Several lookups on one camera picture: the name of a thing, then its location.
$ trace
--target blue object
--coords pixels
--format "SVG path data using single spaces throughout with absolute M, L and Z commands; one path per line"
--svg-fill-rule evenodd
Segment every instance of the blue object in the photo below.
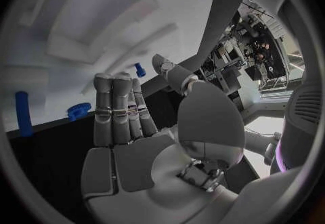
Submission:
M 16 113 L 18 120 L 18 127 L 22 137 L 30 137 L 33 135 L 33 128 L 31 127 L 28 93 L 19 91 L 15 94 L 16 98 Z
M 80 103 L 68 109 L 68 117 L 70 121 L 75 121 L 78 118 L 84 117 L 88 114 L 88 110 L 92 108 L 90 103 Z
M 139 78 L 142 78 L 143 76 L 145 76 L 147 74 L 145 69 L 141 67 L 140 63 L 136 63 L 135 67 L 136 67 L 136 75 Z

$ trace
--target black floor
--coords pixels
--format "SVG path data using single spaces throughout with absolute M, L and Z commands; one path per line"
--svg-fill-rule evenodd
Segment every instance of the black floor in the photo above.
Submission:
M 146 98 L 158 128 L 177 122 L 181 96 L 159 91 Z M 93 147 L 93 116 L 36 132 L 31 138 L 11 141 L 26 175 L 43 197 L 67 218 L 76 223 L 93 223 L 80 190 L 80 176 L 87 151 Z M 234 192 L 256 179 L 245 159 L 225 175 Z

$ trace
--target purple light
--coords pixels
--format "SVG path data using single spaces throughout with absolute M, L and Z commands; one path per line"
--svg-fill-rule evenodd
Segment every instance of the purple light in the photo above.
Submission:
M 285 172 L 287 170 L 287 167 L 285 167 L 284 163 L 283 163 L 283 158 L 281 155 L 281 140 L 278 142 L 277 146 L 276 146 L 276 150 L 275 150 L 275 159 L 276 159 L 276 163 L 280 169 L 281 172 Z

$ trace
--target vent grille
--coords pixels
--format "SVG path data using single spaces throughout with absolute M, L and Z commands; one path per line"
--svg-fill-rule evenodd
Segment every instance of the vent grille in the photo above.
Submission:
M 295 114 L 302 120 L 319 124 L 321 116 L 321 91 L 304 91 L 296 101 Z

